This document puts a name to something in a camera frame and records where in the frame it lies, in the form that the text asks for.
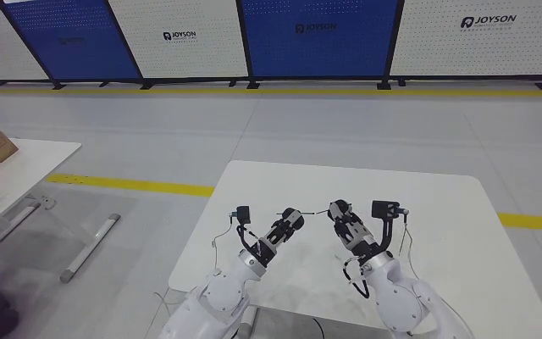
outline white robotic arm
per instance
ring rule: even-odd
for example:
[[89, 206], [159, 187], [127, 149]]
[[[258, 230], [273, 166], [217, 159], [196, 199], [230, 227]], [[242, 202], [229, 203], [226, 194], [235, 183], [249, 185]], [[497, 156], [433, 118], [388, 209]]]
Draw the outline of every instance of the white robotic arm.
[[[335, 222], [335, 233], [359, 262], [363, 287], [355, 288], [369, 299], [369, 284], [376, 293], [380, 318], [395, 339], [406, 339], [429, 314], [436, 322], [436, 329], [425, 337], [432, 339], [474, 339], [465, 326], [451, 312], [444, 300], [431, 286], [420, 280], [406, 277], [399, 261], [387, 251], [391, 243], [393, 219], [408, 210], [396, 202], [373, 201], [372, 216], [384, 221], [382, 242], [378, 244], [363, 222], [352, 212], [344, 200], [329, 205], [328, 216]], [[346, 278], [346, 266], [343, 269]]]
[[277, 248], [304, 223], [298, 210], [287, 208], [282, 218], [273, 223], [271, 231], [249, 246], [244, 237], [244, 225], [250, 224], [248, 207], [238, 207], [236, 217], [240, 222], [236, 229], [245, 249], [235, 259], [232, 270], [225, 274], [216, 269], [203, 284], [188, 292], [159, 339], [232, 338], [250, 301], [245, 283], [260, 281]]

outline tabletop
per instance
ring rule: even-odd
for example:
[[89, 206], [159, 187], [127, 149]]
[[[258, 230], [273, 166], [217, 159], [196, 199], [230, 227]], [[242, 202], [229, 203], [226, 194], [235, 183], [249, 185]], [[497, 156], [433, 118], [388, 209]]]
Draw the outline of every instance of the tabletop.
[[81, 147], [77, 142], [10, 140], [19, 151], [0, 164], [0, 215]]
[[[252, 231], [263, 236], [285, 208], [318, 212], [337, 199], [352, 203], [378, 242], [382, 225], [370, 217], [371, 202], [391, 200], [408, 208], [414, 269], [462, 315], [478, 339], [539, 338], [542, 303], [483, 187], [470, 176], [232, 161], [169, 286], [186, 292], [204, 282], [214, 268], [211, 240], [228, 230], [228, 213], [237, 206], [250, 206]], [[242, 249], [235, 225], [217, 240], [218, 267], [225, 272]], [[407, 251], [398, 255], [401, 220], [394, 227], [390, 251], [413, 277]], [[247, 283], [251, 304], [385, 328], [374, 297], [364, 299], [347, 285], [342, 264], [350, 256], [325, 214], [306, 215], [303, 228], [279, 248], [262, 280]], [[428, 318], [418, 329], [432, 326]]]

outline gray floor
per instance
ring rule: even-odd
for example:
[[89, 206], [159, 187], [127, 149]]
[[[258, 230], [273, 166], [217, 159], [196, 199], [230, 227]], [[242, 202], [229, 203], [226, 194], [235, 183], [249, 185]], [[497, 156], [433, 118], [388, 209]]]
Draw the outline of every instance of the gray floor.
[[[63, 173], [213, 186], [242, 159], [472, 175], [497, 211], [540, 214], [541, 111], [542, 98], [525, 97], [0, 94], [0, 129], [82, 142]], [[168, 315], [152, 294], [182, 297], [168, 289], [169, 273], [207, 199], [43, 188], [89, 228], [111, 213], [123, 219], [68, 285], [58, 276], [82, 245], [48, 212], [0, 244], [0, 290], [22, 315], [10, 338], [157, 337]], [[542, 295], [542, 231], [507, 232]], [[368, 334], [321, 323], [327, 337]], [[318, 336], [313, 320], [268, 310], [254, 335]]]

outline floor marking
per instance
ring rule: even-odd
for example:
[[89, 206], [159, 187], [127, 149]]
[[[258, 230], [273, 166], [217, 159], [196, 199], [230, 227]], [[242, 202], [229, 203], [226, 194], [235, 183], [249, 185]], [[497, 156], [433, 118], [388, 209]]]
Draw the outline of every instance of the floor marking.
[[[136, 181], [129, 179], [102, 178], [98, 176], [68, 175], [60, 173], [49, 175], [47, 177], [47, 181], [70, 185], [184, 194], [197, 197], [211, 197], [214, 191], [214, 187], [212, 186], [198, 186], [156, 181]], [[507, 213], [499, 213], [498, 215], [501, 223], [506, 227], [542, 230], [542, 216]]]
[[542, 97], [542, 91], [533, 90], [402, 90], [379, 91], [376, 89], [302, 89], [302, 88], [262, 88], [258, 90], [235, 88], [151, 88], [148, 91], [139, 89], [69, 89], [52, 91], [50, 89], [1, 89], [0, 94], [268, 94], [268, 95], [347, 95], [347, 96], [432, 96], [432, 97]]
[[175, 184], [156, 181], [136, 181], [128, 179], [102, 178], [98, 176], [53, 174], [47, 177], [48, 182], [57, 182], [71, 185], [97, 186], [119, 188], [159, 193], [184, 194], [197, 197], [211, 197], [214, 187]]
[[525, 214], [499, 213], [501, 223], [506, 227], [530, 228], [531, 230], [542, 230], [542, 216]]

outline blue panel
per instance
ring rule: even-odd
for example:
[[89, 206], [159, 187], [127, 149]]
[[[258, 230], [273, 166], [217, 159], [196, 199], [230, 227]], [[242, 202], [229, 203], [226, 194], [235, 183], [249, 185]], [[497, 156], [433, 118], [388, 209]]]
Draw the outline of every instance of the blue panel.
[[38, 0], [6, 7], [56, 79], [135, 79], [105, 0]]
[[255, 76], [381, 76], [398, 0], [243, 0]]

